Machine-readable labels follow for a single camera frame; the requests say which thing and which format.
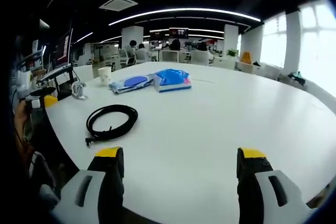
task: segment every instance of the table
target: table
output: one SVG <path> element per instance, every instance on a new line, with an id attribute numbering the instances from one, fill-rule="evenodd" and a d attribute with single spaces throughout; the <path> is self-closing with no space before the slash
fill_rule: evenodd
<path id="1" fill-rule="evenodd" d="M 98 79 L 88 100 L 68 97 L 47 108 L 72 161 L 86 169 L 105 147 L 124 148 L 124 206 L 160 223 L 238 223 L 236 156 L 241 146 L 267 155 L 307 202 L 336 173 L 336 116 L 309 93 L 260 76 L 172 62 L 147 62 L 112 73 L 118 80 L 165 68 L 190 73 L 192 88 L 157 93 L 153 87 L 114 95 Z M 85 121 L 97 108 L 126 104 L 139 113 L 125 136 L 86 147 Z M 126 121 L 112 113 L 105 130 Z"/>

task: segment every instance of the paper cup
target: paper cup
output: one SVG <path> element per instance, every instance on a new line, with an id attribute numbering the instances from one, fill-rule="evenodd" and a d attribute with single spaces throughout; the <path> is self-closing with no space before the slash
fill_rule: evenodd
<path id="1" fill-rule="evenodd" d="M 100 77 L 100 82 L 102 86 L 107 86 L 111 81 L 111 67 L 103 67 L 98 69 L 98 74 Z"/>

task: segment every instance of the coiled cable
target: coiled cable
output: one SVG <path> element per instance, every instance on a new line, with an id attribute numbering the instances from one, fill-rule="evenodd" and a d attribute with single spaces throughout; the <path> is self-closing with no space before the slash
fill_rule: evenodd
<path id="1" fill-rule="evenodd" d="M 93 124 L 97 118 L 111 112 L 121 112 L 128 115 L 129 118 L 124 124 L 115 129 L 110 127 L 108 131 L 95 131 Z M 125 135 L 132 129 L 137 119 L 138 112 L 134 108 L 126 105 L 114 104 L 93 111 L 86 120 L 86 128 L 92 136 L 85 139 L 86 145 L 90 146 L 91 142 L 94 141 L 107 141 Z"/>

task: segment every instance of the white round table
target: white round table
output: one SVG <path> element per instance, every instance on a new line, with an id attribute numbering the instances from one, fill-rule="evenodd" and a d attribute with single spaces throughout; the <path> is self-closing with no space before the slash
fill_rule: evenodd
<path id="1" fill-rule="evenodd" d="M 68 97 L 47 109 L 79 169 L 102 148 L 123 147 L 124 207 L 160 223 L 238 223 L 241 146 L 264 152 L 305 202 L 335 175 L 336 116 L 314 96 L 263 77 L 183 63 L 143 63 L 113 72 L 112 79 L 165 68 L 189 72 L 192 88 L 158 93 L 149 86 L 114 95 L 94 79 L 87 82 L 87 100 Z M 135 108 L 137 122 L 125 136 L 87 148 L 87 117 L 110 104 Z M 126 119 L 111 113 L 94 126 L 106 130 Z"/>

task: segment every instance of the ceiling vent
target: ceiling vent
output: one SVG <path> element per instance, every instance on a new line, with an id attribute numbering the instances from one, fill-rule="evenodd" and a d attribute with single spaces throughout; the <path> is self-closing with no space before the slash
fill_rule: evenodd
<path id="1" fill-rule="evenodd" d="M 132 0 L 109 0 L 102 6 L 100 6 L 100 9 L 105 10 L 114 10 L 116 12 L 120 12 L 121 10 L 125 10 L 127 8 L 130 8 L 134 5 L 137 5 L 137 2 L 134 2 Z"/>

